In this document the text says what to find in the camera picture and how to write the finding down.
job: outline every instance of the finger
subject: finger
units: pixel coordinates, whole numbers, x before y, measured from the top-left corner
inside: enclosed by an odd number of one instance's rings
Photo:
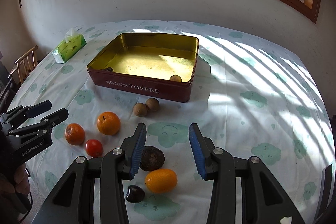
[[[0,191],[7,193],[15,193],[14,186],[8,180],[0,180]]]
[[[21,193],[24,195],[28,195],[30,193],[30,185],[28,184],[27,187]]]
[[[20,165],[14,173],[14,181],[20,183],[26,175],[26,164]]]
[[[18,193],[21,193],[27,187],[27,185],[29,185],[29,181],[28,181],[28,175],[26,174],[23,180],[17,185],[15,185],[15,190]]]

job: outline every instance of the metal screw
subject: metal screw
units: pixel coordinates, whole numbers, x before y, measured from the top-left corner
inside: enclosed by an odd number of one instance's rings
[[[81,164],[81,163],[83,163],[84,161],[85,161],[85,158],[84,158],[83,156],[80,156],[80,157],[76,158],[76,162],[77,162],[78,164]]]
[[[122,152],[123,152],[123,150],[121,148],[115,148],[115,149],[113,149],[113,154],[115,154],[115,155],[119,155]]]
[[[213,149],[213,152],[217,155],[223,154],[223,149],[216,147]]]
[[[251,162],[253,162],[254,164],[258,164],[260,160],[258,157],[251,157]]]

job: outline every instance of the red cherry tomato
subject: red cherry tomato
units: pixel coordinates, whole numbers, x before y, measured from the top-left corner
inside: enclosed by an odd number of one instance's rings
[[[93,158],[100,157],[103,154],[103,145],[98,140],[90,139],[85,143],[85,151]]]

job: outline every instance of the oval orange fruit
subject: oval orange fruit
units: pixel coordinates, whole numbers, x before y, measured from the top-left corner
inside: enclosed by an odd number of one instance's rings
[[[103,112],[97,118],[97,128],[100,133],[114,135],[120,129],[120,119],[113,112]]]
[[[71,145],[80,145],[85,140],[85,131],[78,123],[71,123],[64,132],[65,139]]]
[[[146,176],[145,184],[153,193],[166,193],[175,188],[177,175],[170,169],[157,169]]]

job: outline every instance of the white wall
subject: white wall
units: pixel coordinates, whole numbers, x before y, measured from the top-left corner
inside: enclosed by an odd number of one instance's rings
[[[251,33],[296,53],[336,114],[336,0],[322,0],[316,24],[278,0],[22,0],[33,40],[52,50],[72,26],[116,20],[184,20]]]
[[[31,38],[19,13],[18,0],[0,0],[1,62],[8,72],[24,53],[33,47]]]

